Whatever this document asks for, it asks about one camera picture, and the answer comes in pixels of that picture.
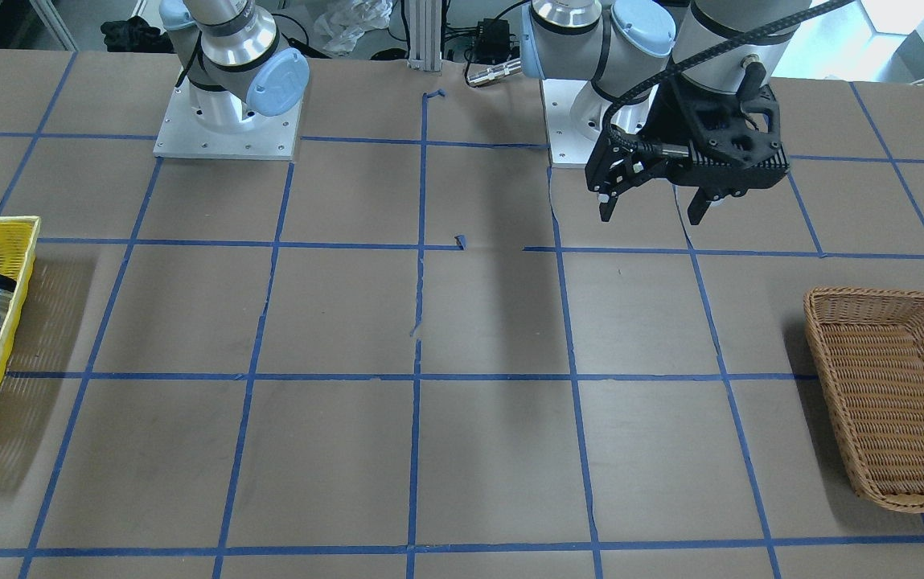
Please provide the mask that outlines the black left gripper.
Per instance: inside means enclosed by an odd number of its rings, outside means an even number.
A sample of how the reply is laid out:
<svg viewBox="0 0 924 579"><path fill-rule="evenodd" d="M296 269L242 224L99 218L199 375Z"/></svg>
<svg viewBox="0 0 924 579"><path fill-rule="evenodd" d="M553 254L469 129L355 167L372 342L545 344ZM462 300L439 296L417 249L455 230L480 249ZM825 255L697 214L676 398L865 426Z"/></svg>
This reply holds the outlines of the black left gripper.
<svg viewBox="0 0 924 579"><path fill-rule="evenodd" d="M687 208L698 226L727 195L771 188L790 172L780 103L769 84L752 96L718 94L677 76L665 80L647 120L630 133L603 129L585 166L590 193L600 194L600 220L612 220L618 197L652 179L699 187Z"/></svg>

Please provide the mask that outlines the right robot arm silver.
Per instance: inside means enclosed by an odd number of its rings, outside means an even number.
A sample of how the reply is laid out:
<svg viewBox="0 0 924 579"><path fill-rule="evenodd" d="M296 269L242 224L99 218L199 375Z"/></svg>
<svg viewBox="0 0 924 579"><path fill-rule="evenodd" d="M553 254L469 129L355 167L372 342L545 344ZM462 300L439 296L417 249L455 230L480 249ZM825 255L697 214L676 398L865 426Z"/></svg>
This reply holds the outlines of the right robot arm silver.
<svg viewBox="0 0 924 579"><path fill-rule="evenodd" d="M216 132L255 128L300 105L310 64L253 1L162 1L160 19L183 67L176 88Z"/></svg>

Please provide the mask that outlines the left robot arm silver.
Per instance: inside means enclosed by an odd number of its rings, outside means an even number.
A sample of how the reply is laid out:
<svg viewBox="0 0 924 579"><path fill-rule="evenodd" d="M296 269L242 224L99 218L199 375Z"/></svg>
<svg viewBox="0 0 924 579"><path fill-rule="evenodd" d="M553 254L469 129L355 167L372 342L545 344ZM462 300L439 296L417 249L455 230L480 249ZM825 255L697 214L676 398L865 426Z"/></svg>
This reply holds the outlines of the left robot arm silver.
<svg viewBox="0 0 924 579"><path fill-rule="evenodd" d="M611 220L623 193L653 179L696 187L709 206L772 188L791 168L770 76L807 1L532 1L523 11L527 76L575 80L569 116L593 143L587 190Z"/></svg>

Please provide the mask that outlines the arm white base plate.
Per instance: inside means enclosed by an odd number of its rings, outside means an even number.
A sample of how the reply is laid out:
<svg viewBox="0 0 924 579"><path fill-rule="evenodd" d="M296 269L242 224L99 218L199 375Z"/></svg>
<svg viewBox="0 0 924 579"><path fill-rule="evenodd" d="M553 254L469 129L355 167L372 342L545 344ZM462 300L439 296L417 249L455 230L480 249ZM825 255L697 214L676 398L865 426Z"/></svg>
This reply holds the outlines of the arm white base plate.
<svg viewBox="0 0 924 579"><path fill-rule="evenodd" d="M230 92L204 91L185 80L174 88L155 139L157 158L291 162L302 104L267 117Z"/></svg>
<svg viewBox="0 0 924 579"><path fill-rule="evenodd" d="M583 80L542 80L541 94L551 166L583 168L605 128L602 118L611 103Z"/></svg>

